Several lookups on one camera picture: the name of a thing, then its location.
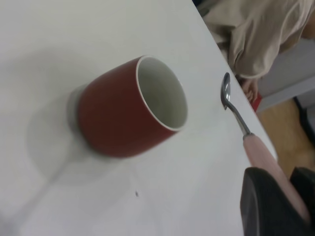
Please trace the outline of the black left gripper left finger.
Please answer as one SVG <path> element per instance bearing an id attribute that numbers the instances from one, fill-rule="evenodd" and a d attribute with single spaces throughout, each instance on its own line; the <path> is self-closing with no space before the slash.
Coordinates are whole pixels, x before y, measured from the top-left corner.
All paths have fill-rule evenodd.
<path id="1" fill-rule="evenodd" d="M 263 169 L 244 172 L 240 212 L 245 236 L 310 236 L 301 218 L 273 177 Z"/>

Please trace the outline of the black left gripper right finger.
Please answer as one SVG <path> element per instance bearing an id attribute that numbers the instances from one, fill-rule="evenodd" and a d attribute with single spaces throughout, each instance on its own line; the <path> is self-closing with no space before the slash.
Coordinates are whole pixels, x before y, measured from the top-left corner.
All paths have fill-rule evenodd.
<path id="1" fill-rule="evenodd" d="M 290 182 L 293 184 L 310 212 L 311 221 L 315 220 L 315 173 L 305 167 L 294 168 Z"/>

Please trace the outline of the bare person hand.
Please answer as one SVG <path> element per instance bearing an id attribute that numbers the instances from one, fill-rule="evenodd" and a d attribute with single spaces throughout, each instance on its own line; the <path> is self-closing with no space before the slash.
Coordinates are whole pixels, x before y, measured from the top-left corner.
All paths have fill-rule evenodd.
<path id="1" fill-rule="evenodd" d="M 242 90 L 250 103 L 254 102 L 258 96 L 258 79 L 244 79 Z"/>

